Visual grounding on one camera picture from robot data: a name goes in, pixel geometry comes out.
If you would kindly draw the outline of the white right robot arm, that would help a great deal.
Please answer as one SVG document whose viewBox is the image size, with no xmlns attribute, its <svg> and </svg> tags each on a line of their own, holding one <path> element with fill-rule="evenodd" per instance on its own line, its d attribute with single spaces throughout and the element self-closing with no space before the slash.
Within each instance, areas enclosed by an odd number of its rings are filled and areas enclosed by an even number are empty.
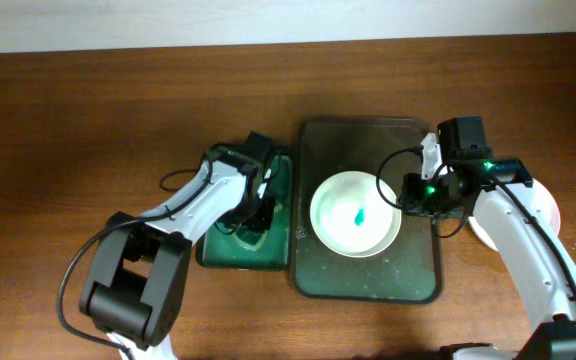
<svg viewBox="0 0 576 360">
<path fill-rule="evenodd" d="M 473 217 L 495 244 L 524 303 L 532 334 L 518 351 L 467 343 L 441 348 L 445 359 L 576 359 L 576 265 L 518 159 L 448 160 L 432 175 L 405 175 L 407 215 Z"/>
</svg>

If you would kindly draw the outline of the green yellow scrub sponge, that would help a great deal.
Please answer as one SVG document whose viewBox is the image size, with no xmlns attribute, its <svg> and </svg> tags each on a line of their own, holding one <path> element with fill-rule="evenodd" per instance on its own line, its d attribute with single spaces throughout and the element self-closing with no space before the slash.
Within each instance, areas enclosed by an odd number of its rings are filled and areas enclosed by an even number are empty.
<svg viewBox="0 0 576 360">
<path fill-rule="evenodd" d="M 247 228 L 238 229 L 233 238 L 235 242 L 247 251 L 259 250 L 268 237 L 268 231 L 257 232 Z"/>
</svg>

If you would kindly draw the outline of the white plate corner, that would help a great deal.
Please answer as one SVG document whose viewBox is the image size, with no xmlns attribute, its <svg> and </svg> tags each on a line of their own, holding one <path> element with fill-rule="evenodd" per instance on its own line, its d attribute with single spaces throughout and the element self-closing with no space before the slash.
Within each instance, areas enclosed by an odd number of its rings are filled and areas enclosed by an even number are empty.
<svg viewBox="0 0 576 360">
<path fill-rule="evenodd" d="M 309 205 L 312 229 L 331 251 L 349 258 L 379 254 L 396 239 L 402 212 L 394 191 L 374 175 L 345 171 L 324 180 Z"/>
</svg>

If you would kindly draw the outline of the grey plate with green stain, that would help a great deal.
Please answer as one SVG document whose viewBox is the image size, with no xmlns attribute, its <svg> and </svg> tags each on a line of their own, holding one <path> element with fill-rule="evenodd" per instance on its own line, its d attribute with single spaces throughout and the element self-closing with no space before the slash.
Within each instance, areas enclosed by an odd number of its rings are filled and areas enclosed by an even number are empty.
<svg viewBox="0 0 576 360">
<path fill-rule="evenodd" d="M 468 221 L 471 230 L 475 234 L 475 236 L 488 248 L 492 249 L 493 251 L 497 252 L 498 249 L 494 244 L 492 238 L 486 232 L 486 230 L 477 222 L 474 217 L 470 217 Z"/>
</svg>

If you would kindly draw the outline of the white plate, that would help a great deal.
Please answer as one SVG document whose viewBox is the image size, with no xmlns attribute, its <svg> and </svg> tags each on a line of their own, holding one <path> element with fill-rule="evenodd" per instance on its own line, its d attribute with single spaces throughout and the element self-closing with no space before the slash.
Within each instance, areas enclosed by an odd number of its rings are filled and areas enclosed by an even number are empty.
<svg viewBox="0 0 576 360">
<path fill-rule="evenodd" d="M 549 220 L 549 224 L 554 232 L 559 234 L 561 229 L 561 214 L 555 198 L 538 180 L 534 180 L 533 187 L 537 192 L 537 202 L 541 206 L 542 213 Z"/>
</svg>

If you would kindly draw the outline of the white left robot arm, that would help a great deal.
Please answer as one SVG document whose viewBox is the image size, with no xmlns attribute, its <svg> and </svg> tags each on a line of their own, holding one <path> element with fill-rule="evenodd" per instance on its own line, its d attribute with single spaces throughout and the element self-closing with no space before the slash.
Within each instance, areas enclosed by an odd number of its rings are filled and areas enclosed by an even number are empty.
<svg viewBox="0 0 576 360">
<path fill-rule="evenodd" d="M 230 232 L 269 228 L 263 214 L 277 152 L 271 145 L 218 144 L 192 180 L 137 217 L 116 213 L 85 248 L 97 252 L 79 308 L 125 359 L 173 358 L 166 338 L 182 305 L 194 245 L 215 224 Z"/>
</svg>

